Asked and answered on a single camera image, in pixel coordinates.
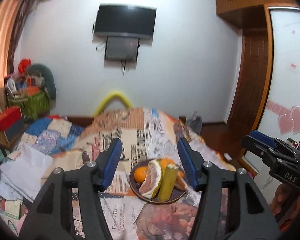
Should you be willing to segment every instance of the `small monitor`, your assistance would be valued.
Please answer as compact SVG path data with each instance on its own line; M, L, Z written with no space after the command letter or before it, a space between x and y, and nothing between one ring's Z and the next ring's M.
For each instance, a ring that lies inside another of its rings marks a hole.
M137 61L139 38L108 37L105 59Z

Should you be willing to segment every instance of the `blue patchwork quilt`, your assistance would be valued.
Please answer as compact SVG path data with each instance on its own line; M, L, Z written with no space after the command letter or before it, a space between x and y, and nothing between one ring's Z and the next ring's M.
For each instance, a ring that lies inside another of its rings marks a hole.
M64 119L41 118L23 133L21 141L47 155L70 150L83 127Z

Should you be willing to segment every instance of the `television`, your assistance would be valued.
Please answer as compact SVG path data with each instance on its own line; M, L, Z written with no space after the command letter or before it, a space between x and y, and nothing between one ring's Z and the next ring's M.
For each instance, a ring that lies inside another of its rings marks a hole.
M100 36L152 38L156 9L100 4L94 33Z
M105 59L137 61L139 38L108 36Z

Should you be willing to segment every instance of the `heart sticker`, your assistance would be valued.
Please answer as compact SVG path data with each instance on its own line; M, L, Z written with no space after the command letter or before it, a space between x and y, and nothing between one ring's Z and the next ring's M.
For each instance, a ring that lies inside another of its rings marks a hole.
M293 134L299 133L300 132L300 108L294 106L291 109L290 117L294 122Z
M286 114L279 115L278 125L281 135L291 132L294 128L293 120Z

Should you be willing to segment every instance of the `bedspread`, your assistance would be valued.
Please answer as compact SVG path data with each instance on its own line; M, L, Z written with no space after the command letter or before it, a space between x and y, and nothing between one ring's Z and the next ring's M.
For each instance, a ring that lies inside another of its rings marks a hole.
M122 141L122 156L111 186L99 193L109 230L114 239L188 239L199 205L201 193L189 190L173 204L153 205L140 200L132 192L128 174L140 161L169 157L181 164L177 142L185 137L193 150L220 168L235 170L219 153L205 145L204 139L187 125L162 111L133 108L108 111L97 116L74 144L90 160L107 150L113 138ZM78 195L73 194L73 213L77 234L82 230ZM223 190L218 235L224 232L227 191Z
M23 133L21 141L47 155L70 150L83 127L64 119L41 118Z

